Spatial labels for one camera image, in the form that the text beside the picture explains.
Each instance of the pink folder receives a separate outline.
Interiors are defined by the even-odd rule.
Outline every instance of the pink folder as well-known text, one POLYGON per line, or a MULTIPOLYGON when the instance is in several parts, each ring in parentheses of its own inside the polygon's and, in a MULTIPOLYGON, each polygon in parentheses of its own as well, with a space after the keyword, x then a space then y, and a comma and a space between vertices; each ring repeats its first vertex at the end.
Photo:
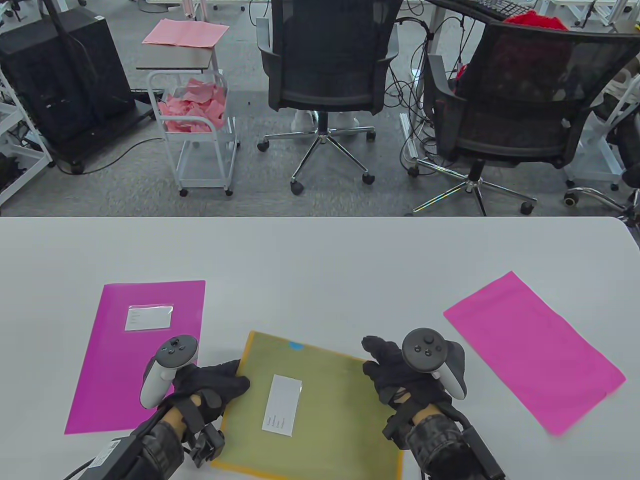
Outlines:
POLYGON ((553 435, 567 432, 626 381, 514 272, 444 316, 553 435))
POLYGON ((147 363, 175 335, 200 339, 204 293, 204 280, 104 286, 66 435, 131 430, 151 417, 140 405, 147 363), (170 327, 125 331, 133 306, 172 306, 170 327))
POLYGON ((228 26, 215 23, 162 19, 142 43, 213 48, 227 30, 228 26))

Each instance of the gloved hand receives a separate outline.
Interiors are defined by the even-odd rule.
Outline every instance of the gloved hand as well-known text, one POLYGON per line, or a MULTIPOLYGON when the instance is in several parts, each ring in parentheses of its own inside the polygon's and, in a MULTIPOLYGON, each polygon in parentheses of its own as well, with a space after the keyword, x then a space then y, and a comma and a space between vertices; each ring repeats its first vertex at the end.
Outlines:
POLYGON ((431 403, 451 403, 451 397, 442 384, 428 373, 420 373, 406 364, 402 351, 395 342, 380 337, 364 337, 362 347, 377 360, 364 362, 362 371, 373 380, 380 401, 395 408, 406 390, 422 407, 431 403))
POLYGON ((199 394, 202 404, 198 409, 205 423, 210 423, 222 415, 228 403, 244 394, 251 383, 247 377, 237 377, 240 360, 232 360, 214 367, 187 365, 178 370, 173 379, 175 389, 164 402, 174 403, 179 399, 199 394))

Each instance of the chair backrest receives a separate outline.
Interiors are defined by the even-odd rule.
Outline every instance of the chair backrest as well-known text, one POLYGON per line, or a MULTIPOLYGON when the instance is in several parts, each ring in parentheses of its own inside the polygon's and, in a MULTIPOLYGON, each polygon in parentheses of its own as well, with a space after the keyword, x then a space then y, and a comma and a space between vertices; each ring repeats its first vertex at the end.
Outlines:
POLYGON ((269 75, 269 103, 325 111, 381 110, 384 79, 380 87, 380 79, 374 78, 376 61, 387 54, 401 3, 271 0, 272 48, 282 62, 281 71, 269 75))
POLYGON ((640 35, 487 25, 456 85, 466 100, 456 148, 561 168, 593 101, 638 52, 640 35))

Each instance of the computer tower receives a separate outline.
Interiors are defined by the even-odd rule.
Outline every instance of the computer tower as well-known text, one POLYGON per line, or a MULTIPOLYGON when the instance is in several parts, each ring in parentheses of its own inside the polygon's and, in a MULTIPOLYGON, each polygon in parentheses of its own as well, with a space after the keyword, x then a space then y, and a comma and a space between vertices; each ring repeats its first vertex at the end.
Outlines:
POLYGON ((49 18, 0 34, 0 67, 40 132, 53 145, 134 108, 104 17, 86 8, 59 13, 65 44, 49 18))

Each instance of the white label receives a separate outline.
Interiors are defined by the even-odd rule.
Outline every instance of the white label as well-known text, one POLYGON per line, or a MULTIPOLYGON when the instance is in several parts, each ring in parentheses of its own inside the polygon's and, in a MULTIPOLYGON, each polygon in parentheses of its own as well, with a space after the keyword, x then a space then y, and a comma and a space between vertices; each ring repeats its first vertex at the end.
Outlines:
POLYGON ((171 326, 173 307, 131 307, 127 314, 127 332, 135 330, 157 330, 171 326))
POLYGON ((111 452, 115 450, 119 443, 119 440, 113 440, 112 442, 110 442, 109 445, 107 445, 100 453, 98 453, 98 456, 93 459, 93 461, 87 468, 101 466, 105 462, 105 460, 109 458, 109 455, 111 455, 111 452))
POLYGON ((301 391, 301 380, 274 375, 262 429, 291 436, 301 391))

